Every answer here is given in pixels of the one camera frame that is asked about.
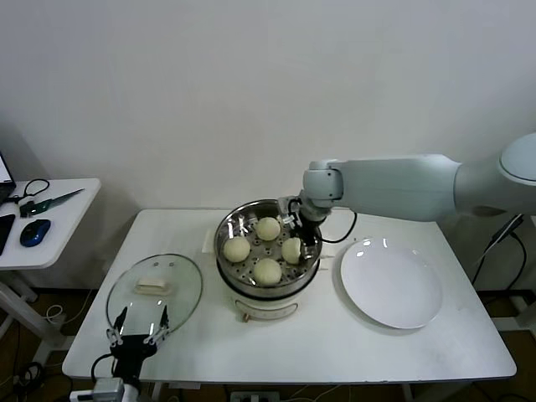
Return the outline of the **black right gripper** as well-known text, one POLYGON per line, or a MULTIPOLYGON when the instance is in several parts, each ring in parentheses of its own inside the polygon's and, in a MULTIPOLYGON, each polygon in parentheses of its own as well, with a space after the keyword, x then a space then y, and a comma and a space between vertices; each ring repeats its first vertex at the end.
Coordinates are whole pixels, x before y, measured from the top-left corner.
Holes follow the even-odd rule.
POLYGON ((301 257, 303 260, 315 260, 317 258, 316 243, 321 241, 320 220, 309 219, 300 209, 295 213, 296 224, 289 225, 292 238, 303 240, 301 257))

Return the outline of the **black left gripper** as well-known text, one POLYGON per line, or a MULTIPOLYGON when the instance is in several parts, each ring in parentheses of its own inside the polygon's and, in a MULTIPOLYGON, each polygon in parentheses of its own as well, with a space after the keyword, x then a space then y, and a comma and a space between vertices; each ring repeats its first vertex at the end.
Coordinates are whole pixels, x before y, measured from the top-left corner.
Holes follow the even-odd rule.
POLYGON ((168 307, 163 308, 158 325, 152 324, 147 336, 126 335, 121 338, 126 314, 127 307, 124 307, 112 327, 106 330, 111 343, 110 352, 116 360, 113 374, 115 377, 139 377, 144 361, 156 353, 156 343, 163 342, 168 336, 168 307))

